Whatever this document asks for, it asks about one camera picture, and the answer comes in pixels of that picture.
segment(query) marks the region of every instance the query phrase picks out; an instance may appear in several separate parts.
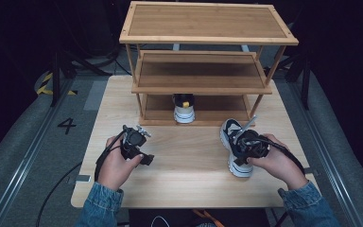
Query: black sneaker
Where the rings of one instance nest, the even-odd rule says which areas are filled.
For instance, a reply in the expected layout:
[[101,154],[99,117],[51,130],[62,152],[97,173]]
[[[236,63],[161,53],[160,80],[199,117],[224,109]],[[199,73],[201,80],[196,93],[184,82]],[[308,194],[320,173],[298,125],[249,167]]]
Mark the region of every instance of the black sneaker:
[[227,119],[220,128],[220,140],[223,146],[230,152],[229,154],[229,170],[236,177],[250,177],[252,175],[253,166],[251,164],[242,164],[239,166],[234,162],[237,157],[233,154],[236,153],[237,139],[241,136],[243,129],[241,125],[234,119]]

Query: denim sleeve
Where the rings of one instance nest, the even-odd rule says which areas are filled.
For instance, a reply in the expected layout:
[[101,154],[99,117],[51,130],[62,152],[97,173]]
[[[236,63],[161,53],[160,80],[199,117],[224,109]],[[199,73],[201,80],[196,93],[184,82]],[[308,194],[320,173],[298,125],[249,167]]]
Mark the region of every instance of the denim sleeve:
[[313,183],[297,190],[279,189],[285,209],[296,226],[340,226],[326,199]]
[[122,200],[123,190],[112,191],[95,182],[75,226],[116,226]]

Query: printed number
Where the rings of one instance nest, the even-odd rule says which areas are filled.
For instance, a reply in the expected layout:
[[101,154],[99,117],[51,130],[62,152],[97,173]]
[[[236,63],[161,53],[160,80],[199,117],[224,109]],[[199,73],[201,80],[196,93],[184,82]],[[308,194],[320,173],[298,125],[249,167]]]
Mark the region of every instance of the printed number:
[[73,118],[67,118],[65,121],[61,122],[58,127],[61,127],[61,128],[66,128],[66,133],[65,134],[68,134],[69,131],[70,131],[70,128],[72,127],[75,127],[76,125],[72,125],[73,123]]

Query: wooden shelf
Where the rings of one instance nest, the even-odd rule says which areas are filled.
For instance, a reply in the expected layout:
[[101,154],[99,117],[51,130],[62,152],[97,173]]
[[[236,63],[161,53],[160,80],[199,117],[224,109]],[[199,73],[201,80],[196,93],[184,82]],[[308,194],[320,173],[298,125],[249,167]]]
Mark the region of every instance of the wooden shelf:
[[[120,34],[129,56],[142,125],[184,125],[173,118],[173,94],[194,94],[196,119],[220,126],[255,114],[288,45],[299,42],[272,5],[131,1]],[[137,44],[134,63],[130,44]],[[237,51],[142,50],[139,44],[250,44]],[[259,61],[265,45],[279,45],[268,74]],[[257,98],[252,107],[248,95]]]
[[192,123],[181,124],[174,119],[175,105],[171,95],[143,95],[143,115],[139,123],[163,126],[220,126],[228,118],[234,118],[242,123],[249,120],[251,106],[246,95],[195,96],[195,99],[196,119]]
[[142,50],[135,94],[270,95],[253,52]]
[[256,4],[134,2],[121,44],[297,45],[275,7]]

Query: handheld controller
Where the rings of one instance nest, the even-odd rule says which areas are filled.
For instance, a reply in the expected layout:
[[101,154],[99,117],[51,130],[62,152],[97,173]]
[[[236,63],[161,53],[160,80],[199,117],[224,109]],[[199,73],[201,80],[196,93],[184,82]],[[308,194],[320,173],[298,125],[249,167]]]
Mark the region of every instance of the handheld controller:
[[143,159],[141,160],[140,164],[149,166],[154,159],[154,155],[152,154],[145,154],[140,150],[140,147],[147,141],[146,136],[151,137],[151,134],[146,132],[140,126],[137,126],[137,130],[134,128],[129,128],[126,125],[123,126],[123,130],[113,139],[113,141],[102,151],[99,158],[96,160],[96,167],[95,167],[95,181],[98,180],[99,171],[101,170],[102,165],[104,164],[105,159],[108,157],[108,154],[118,148],[112,148],[114,143],[123,135],[123,139],[120,144],[120,150],[122,156],[125,160],[132,159],[135,156],[142,154]]
[[264,135],[258,134],[254,130],[244,131],[236,141],[236,146],[232,148],[233,155],[237,158],[234,162],[241,166],[247,164],[247,158],[263,158],[269,153],[269,147],[273,146],[293,161],[304,173],[303,165],[300,161],[284,146],[274,143]]

